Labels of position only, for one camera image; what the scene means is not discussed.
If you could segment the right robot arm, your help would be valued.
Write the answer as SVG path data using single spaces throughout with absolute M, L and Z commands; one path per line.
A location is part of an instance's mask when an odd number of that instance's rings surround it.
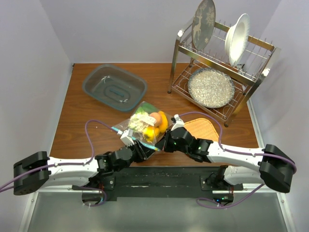
M 295 162 L 275 145 L 267 144 L 265 148 L 222 145 L 196 138 L 184 127 L 167 130 L 155 147 L 168 153 L 180 151 L 196 162 L 228 163 L 245 169 L 244 177 L 229 175 L 228 168 L 216 176 L 215 184 L 221 190 L 248 181 L 288 193 L 296 172 Z

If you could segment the clear zip top bag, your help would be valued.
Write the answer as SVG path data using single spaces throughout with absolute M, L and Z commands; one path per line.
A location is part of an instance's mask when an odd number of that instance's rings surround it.
M 160 151 L 157 143 L 173 125 L 172 116 L 144 101 L 138 105 L 130 118 L 112 126 L 118 135 L 140 141 L 145 147 Z

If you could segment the yellow fake bell pepper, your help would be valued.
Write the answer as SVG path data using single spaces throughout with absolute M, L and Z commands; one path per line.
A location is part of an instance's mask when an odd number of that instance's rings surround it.
M 155 142 L 157 137 L 160 134 L 159 128 L 158 127 L 153 127 L 153 126 L 148 126 L 143 130 L 143 137 L 144 139 L 149 142 Z

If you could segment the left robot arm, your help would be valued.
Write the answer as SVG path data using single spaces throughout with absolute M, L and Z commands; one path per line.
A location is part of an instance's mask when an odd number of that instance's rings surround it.
M 14 195 L 27 195 L 41 188 L 61 185 L 96 189 L 104 177 L 133 162 L 144 162 L 156 151 L 158 148 L 139 141 L 89 159 L 61 160 L 40 151 L 14 164 Z

